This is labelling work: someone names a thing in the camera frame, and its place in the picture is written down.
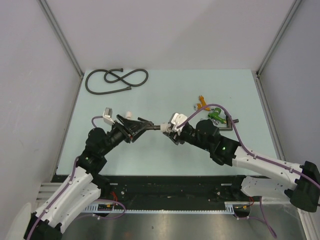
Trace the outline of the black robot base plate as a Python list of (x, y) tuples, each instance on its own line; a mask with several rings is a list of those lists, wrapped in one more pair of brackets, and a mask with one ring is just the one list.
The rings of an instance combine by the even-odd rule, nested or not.
[(258, 203), (257, 194), (240, 190), (243, 175), (230, 176), (112, 176), (93, 183), (101, 198), (117, 199), (135, 210), (208, 210), (226, 202)]

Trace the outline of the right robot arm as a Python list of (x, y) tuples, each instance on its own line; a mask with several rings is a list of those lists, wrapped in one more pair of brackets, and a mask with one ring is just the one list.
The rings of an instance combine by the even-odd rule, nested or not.
[(298, 209), (315, 213), (320, 203), (320, 172), (310, 162), (298, 164), (269, 158), (244, 146), (240, 139), (221, 135), (211, 120), (201, 120), (195, 127), (188, 122), (173, 119), (160, 128), (176, 145), (188, 143), (205, 150), (218, 165), (228, 165), (262, 175), (264, 183), (244, 177), (241, 183), (230, 188), (231, 196), (242, 201), (250, 196), (287, 198)]

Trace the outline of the brushed steel water faucet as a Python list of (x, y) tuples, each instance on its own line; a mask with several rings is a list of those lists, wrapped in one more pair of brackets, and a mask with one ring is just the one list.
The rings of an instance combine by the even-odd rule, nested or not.
[(155, 125), (152, 121), (146, 120), (144, 118), (138, 117), (138, 121), (142, 122), (145, 125), (146, 130), (154, 130), (154, 131), (160, 131), (161, 126), (160, 125)]

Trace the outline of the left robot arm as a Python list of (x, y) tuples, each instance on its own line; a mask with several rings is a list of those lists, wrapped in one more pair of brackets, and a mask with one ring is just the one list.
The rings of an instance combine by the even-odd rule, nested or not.
[(31, 214), (25, 240), (60, 240), (76, 217), (92, 202), (110, 196), (109, 181), (100, 175), (107, 163), (105, 156), (121, 142), (133, 143), (148, 130), (162, 133), (178, 132), (179, 122), (174, 114), (170, 121), (155, 125), (138, 118), (132, 120), (117, 115), (112, 119), (112, 109), (106, 108), (101, 116), (111, 126), (105, 132), (96, 125), (88, 133), (83, 152), (74, 160), (71, 173), (46, 202)]

